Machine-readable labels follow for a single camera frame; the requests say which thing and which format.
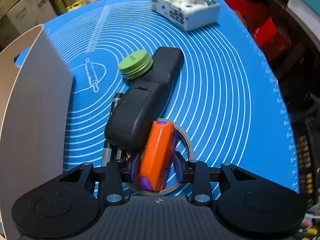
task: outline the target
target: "tissue box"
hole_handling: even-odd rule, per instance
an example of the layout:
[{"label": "tissue box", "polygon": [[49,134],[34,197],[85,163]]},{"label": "tissue box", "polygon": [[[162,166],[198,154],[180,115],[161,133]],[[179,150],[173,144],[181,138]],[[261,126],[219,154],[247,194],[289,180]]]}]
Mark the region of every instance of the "tissue box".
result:
[{"label": "tissue box", "polygon": [[185,31],[218,22],[220,4],[205,0],[197,4],[195,0],[151,0],[151,8]]}]

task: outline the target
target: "blue mat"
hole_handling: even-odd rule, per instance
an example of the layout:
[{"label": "blue mat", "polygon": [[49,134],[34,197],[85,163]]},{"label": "blue mat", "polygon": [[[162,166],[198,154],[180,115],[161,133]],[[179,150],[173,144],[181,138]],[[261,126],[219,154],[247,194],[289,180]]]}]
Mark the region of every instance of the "blue mat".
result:
[{"label": "blue mat", "polygon": [[[129,86],[119,62],[138,49],[153,54],[168,46],[182,49],[185,64],[162,117],[187,131],[195,158],[214,167],[234,163],[299,191],[295,143],[277,80],[238,17],[223,0],[215,1],[221,4],[219,23],[188,33],[152,11],[149,0],[102,0],[45,25],[74,75],[66,170],[101,164],[111,99]],[[88,82],[86,62],[93,64],[96,87]],[[184,145],[178,150],[186,157]],[[167,186],[174,182],[172,168]],[[170,195],[191,190],[182,185]],[[125,187],[125,193],[133,192]],[[212,193],[219,196],[217,183]]]}]

